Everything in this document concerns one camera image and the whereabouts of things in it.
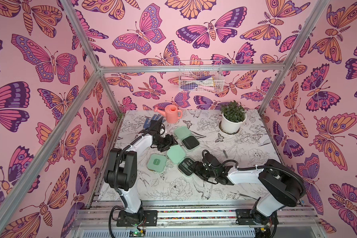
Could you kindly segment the green clipper case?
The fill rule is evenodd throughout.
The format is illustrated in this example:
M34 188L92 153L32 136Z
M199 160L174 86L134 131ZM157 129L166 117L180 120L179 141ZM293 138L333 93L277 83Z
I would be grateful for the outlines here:
M166 163L166 156L160 154L151 154L147 163L147 168L150 171L162 173L166 167Z

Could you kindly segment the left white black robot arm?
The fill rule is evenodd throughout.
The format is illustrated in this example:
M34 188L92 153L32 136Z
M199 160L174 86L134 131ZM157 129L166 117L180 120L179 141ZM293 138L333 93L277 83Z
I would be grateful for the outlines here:
M121 222L132 226L139 226L146 222L142 201L133 188L137 180L137 157L147 148L165 152L178 144L173 136L164 135L163 120L163 118L151 120L149 127L143 129L124 148L110 150L104 169L104 182L115 190L123 203L123 207L115 206L113 208L110 213L110 221L113 220L113 212L119 210Z

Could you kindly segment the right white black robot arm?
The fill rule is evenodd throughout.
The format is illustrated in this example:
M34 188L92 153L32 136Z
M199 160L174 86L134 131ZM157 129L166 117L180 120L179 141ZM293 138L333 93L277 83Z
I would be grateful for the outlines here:
M298 200L306 194L303 179L273 159L263 165L243 168L236 160L220 162L208 150L203 150L202 160L193 162L188 169L203 181L215 185L253 183L266 188L266 195L258 198L251 210L236 212L239 224L276 226L278 210L296 207Z

